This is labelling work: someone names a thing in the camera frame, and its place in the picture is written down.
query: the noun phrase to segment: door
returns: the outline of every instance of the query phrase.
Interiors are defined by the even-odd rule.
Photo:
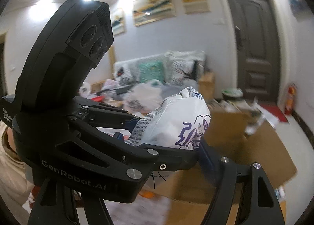
[[[0,98],[2,96],[7,95],[5,78],[4,78],[4,61],[3,61],[3,53],[4,53],[4,44],[0,44]]]
[[[269,0],[228,0],[238,54],[238,88],[244,98],[277,102],[280,49]]]

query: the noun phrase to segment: red fire extinguisher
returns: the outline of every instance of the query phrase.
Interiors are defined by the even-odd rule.
[[[291,115],[296,98],[296,85],[292,83],[288,88],[288,95],[285,106],[285,115]]]

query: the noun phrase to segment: black robotic device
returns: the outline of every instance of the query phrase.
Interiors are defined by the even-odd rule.
[[[29,225],[79,224],[73,190],[89,225],[113,224],[103,199],[131,203],[152,171],[186,170],[199,161],[216,194],[202,224],[226,224],[236,183],[243,183],[236,224],[284,224],[274,190],[258,163],[237,165],[204,140],[196,151],[123,142],[96,126],[128,129],[138,118],[76,96],[113,43],[109,6],[67,0],[29,53],[15,95],[2,97],[0,118],[41,186]]]

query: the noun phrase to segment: beige clothing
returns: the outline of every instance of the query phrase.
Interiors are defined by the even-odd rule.
[[[29,214],[22,207],[34,185],[25,178],[25,163],[10,148],[7,126],[0,121],[0,195],[21,225],[27,225]]]

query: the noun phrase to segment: silver screw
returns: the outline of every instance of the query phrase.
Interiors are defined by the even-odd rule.
[[[256,169],[260,169],[260,168],[261,168],[261,164],[255,162],[255,163],[253,164],[253,167],[255,167]]]
[[[70,115],[70,116],[68,116],[68,118],[71,120],[71,121],[75,121],[77,118],[75,117],[75,116],[73,116],[73,115]]]
[[[128,169],[127,175],[128,177],[136,179],[136,180],[141,179],[142,177],[141,171],[138,171],[137,169]]]
[[[152,154],[152,155],[158,155],[158,151],[154,150],[154,149],[147,149],[148,153]]]
[[[221,157],[221,159],[220,159],[222,162],[224,162],[224,163],[228,163],[229,162],[229,158],[228,157]]]
[[[160,170],[164,170],[166,167],[167,167],[166,164],[161,164],[160,167],[159,167],[159,169],[160,169]]]

